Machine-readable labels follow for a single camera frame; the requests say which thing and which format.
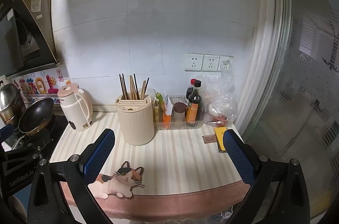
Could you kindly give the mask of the white wall socket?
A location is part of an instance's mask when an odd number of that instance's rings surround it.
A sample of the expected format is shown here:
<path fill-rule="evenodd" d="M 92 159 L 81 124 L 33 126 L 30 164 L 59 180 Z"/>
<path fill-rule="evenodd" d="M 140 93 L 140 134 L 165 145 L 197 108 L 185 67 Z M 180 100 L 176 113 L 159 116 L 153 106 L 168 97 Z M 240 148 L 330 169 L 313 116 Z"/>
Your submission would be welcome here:
<path fill-rule="evenodd" d="M 217 72 L 220 61 L 219 55 L 204 54 L 202 62 L 202 72 Z"/>
<path fill-rule="evenodd" d="M 228 70 L 229 67 L 233 65 L 233 56 L 220 56 L 219 64 L 218 64 L 218 72 L 221 72 L 222 70 Z"/>
<path fill-rule="evenodd" d="M 185 54 L 185 71 L 202 71 L 203 54 Z"/>

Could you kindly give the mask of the light wooden chopstick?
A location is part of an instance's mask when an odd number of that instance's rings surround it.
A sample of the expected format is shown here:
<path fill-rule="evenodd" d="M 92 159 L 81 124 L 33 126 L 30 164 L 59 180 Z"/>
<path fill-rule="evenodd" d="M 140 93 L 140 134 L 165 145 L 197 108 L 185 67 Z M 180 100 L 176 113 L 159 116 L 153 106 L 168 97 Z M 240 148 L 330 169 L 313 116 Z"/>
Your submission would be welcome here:
<path fill-rule="evenodd" d="M 135 92 L 134 92 L 134 81 L 133 81 L 133 77 L 130 75 L 129 76 L 129 87 L 130 87 L 130 96 L 131 96 L 131 100 L 135 100 Z"/>

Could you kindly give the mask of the black frying pan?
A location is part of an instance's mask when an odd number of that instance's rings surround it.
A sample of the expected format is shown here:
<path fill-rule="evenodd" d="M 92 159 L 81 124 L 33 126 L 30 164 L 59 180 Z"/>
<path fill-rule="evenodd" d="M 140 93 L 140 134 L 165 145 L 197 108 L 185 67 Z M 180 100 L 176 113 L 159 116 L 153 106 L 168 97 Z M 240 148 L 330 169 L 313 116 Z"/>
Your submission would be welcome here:
<path fill-rule="evenodd" d="M 53 119 L 54 102 L 46 97 L 32 103 L 23 113 L 18 122 L 18 130 L 22 136 L 12 146 L 12 150 L 19 147 L 19 143 L 25 139 L 31 139 L 42 131 Z"/>

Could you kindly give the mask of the brown wooden chopstick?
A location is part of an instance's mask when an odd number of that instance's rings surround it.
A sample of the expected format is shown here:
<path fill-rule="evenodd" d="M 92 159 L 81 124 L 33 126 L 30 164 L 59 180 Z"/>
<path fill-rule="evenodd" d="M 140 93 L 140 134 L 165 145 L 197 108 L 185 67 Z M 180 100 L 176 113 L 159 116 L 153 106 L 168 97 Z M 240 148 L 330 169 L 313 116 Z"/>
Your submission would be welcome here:
<path fill-rule="evenodd" d="M 119 81 L 120 81 L 120 85 L 121 85 L 121 91 L 122 91 L 122 98 L 121 99 L 126 99 L 125 97 L 125 91 L 124 91 L 124 84 L 123 84 L 123 81 L 122 81 L 122 77 L 121 75 L 119 74 Z"/>

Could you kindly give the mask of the white wall socket middle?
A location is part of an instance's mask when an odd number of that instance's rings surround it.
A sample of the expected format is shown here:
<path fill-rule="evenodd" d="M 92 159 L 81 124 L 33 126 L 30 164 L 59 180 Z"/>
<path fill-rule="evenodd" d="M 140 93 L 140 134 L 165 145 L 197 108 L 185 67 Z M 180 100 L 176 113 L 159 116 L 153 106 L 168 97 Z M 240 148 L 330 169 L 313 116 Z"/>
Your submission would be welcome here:
<path fill-rule="evenodd" d="M 220 61 L 219 55 L 204 54 L 202 62 L 202 72 L 217 72 Z"/>

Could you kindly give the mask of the red cap sauce bottle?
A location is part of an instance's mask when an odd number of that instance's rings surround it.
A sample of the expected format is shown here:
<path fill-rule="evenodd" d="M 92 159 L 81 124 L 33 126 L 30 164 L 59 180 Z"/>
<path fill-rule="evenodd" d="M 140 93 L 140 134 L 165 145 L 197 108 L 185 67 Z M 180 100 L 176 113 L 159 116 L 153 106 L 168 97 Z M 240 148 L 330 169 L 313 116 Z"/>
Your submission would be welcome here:
<path fill-rule="evenodd" d="M 190 80 L 190 85 L 186 90 L 186 99 L 185 99 L 185 104 L 188 105 L 189 104 L 189 96 L 192 94 L 193 88 L 194 88 L 194 83 L 195 83 L 196 79 L 192 78 Z"/>

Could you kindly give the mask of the orange seasoning packet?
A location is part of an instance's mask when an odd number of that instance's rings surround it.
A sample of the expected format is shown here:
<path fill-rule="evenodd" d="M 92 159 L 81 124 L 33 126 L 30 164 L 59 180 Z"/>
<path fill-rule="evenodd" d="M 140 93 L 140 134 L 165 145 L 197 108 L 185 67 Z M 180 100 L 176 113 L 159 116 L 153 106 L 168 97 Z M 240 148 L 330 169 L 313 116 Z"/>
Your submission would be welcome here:
<path fill-rule="evenodd" d="M 168 94 L 163 91 L 164 113 L 163 113 L 163 128 L 169 129 L 172 121 L 173 104 Z"/>

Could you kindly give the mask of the striped cat table mat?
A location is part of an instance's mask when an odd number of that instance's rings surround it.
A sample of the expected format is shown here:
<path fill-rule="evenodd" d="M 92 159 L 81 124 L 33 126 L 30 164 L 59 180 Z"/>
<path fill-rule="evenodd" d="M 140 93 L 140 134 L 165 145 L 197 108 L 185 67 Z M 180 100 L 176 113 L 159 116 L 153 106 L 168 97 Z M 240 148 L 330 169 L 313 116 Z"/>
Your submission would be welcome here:
<path fill-rule="evenodd" d="M 135 221 L 204 218 L 242 201 L 249 186 L 240 178 L 230 157 L 216 143 L 205 143 L 212 127 L 158 131 L 143 146 L 128 144 L 116 113 L 95 113 L 94 124 L 84 132 L 66 128 L 51 157 L 52 162 L 80 154 L 104 129 L 115 133 L 115 146 L 101 173 L 112 175 L 128 161 L 143 167 L 142 186 L 130 198 L 110 196 L 98 202 L 111 218 Z"/>

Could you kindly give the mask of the yellow sponge scrubber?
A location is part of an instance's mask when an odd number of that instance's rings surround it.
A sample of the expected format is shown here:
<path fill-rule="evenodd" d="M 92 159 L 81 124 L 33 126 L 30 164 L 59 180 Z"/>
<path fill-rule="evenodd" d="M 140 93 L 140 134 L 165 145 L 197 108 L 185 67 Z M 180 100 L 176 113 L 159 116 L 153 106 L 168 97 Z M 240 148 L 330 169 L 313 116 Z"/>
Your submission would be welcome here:
<path fill-rule="evenodd" d="M 223 137 L 224 137 L 224 132 L 227 131 L 226 127 L 216 127 L 214 129 L 214 133 L 217 139 L 217 144 L 218 144 L 218 150 L 221 153 L 226 153 L 226 148 L 224 147 L 224 142 L 223 142 Z"/>

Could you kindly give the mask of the clear plastic bag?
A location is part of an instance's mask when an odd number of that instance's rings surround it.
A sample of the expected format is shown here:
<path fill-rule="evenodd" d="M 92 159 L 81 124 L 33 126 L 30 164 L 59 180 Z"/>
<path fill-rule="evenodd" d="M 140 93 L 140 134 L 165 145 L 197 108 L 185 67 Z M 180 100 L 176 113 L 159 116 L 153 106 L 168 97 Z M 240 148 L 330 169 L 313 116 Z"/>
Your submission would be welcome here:
<path fill-rule="evenodd" d="M 212 127 L 231 126 L 238 115 L 233 65 L 215 77 L 199 75 L 197 79 L 201 81 L 203 122 Z"/>

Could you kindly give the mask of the cream electric kettle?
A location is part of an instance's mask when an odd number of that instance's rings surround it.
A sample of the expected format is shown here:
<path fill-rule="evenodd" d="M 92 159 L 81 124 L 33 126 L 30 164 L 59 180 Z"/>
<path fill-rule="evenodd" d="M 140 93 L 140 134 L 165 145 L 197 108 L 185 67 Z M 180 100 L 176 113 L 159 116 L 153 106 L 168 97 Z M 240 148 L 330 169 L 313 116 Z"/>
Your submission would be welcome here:
<path fill-rule="evenodd" d="M 84 132 L 93 124 L 90 97 L 77 83 L 62 86 L 57 95 L 61 109 L 74 131 Z"/>

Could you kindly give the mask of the dark soy sauce bottle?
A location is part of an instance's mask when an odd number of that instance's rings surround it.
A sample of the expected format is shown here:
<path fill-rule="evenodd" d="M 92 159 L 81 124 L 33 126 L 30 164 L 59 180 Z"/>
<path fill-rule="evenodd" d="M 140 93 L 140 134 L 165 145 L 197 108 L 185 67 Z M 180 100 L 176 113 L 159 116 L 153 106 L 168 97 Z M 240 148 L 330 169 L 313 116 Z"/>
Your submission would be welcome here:
<path fill-rule="evenodd" d="M 200 118 L 200 111 L 201 111 L 201 101 L 202 98 L 200 96 L 200 87 L 201 81 L 196 80 L 194 83 L 194 88 L 192 94 L 189 96 L 189 104 L 187 105 L 187 113 L 186 113 L 186 123 L 190 127 L 194 127 L 196 122 Z"/>

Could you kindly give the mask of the clear condiment tray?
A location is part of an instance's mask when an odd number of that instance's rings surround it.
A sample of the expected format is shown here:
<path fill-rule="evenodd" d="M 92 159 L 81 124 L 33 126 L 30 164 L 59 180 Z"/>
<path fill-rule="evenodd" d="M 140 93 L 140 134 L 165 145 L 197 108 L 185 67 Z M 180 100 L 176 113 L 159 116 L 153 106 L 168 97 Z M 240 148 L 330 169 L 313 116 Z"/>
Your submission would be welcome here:
<path fill-rule="evenodd" d="M 163 113 L 159 110 L 159 122 L 155 122 L 155 129 L 157 131 L 167 130 L 181 130 L 181 129 L 199 129 L 203 125 L 203 114 L 200 120 L 195 122 L 186 121 L 187 104 L 184 95 L 173 96 L 169 95 L 168 99 L 172 103 L 172 114 L 170 122 L 160 122 L 163 120 Z"/>

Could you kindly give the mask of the reddish wooden chopstick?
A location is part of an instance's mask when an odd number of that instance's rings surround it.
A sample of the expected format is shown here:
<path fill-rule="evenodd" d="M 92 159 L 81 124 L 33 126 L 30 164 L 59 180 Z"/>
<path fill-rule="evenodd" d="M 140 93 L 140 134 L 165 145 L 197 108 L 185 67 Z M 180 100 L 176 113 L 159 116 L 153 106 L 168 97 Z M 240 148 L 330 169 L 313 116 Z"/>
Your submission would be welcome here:
<path fill-rule="evenodd" d="M 143 81 L 143 85 L 142 85 L 142 89 L 141 89 L 141 95 L 140 95 L 141 100 L 144 99 L 146 83 L 147 83 L 147 81 Z"/>

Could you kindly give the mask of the brown lid jar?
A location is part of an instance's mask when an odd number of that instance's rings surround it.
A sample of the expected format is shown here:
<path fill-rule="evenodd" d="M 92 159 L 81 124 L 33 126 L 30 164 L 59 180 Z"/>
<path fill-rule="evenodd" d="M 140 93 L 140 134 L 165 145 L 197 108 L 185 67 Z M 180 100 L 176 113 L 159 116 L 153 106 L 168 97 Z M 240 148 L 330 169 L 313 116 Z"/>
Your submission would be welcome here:
<path fill-rule="evenodd" d="M 184 122 L 186 119 L 186 104 L 176 102 L 174 104 L 172 117 L 174 122 Z"/>

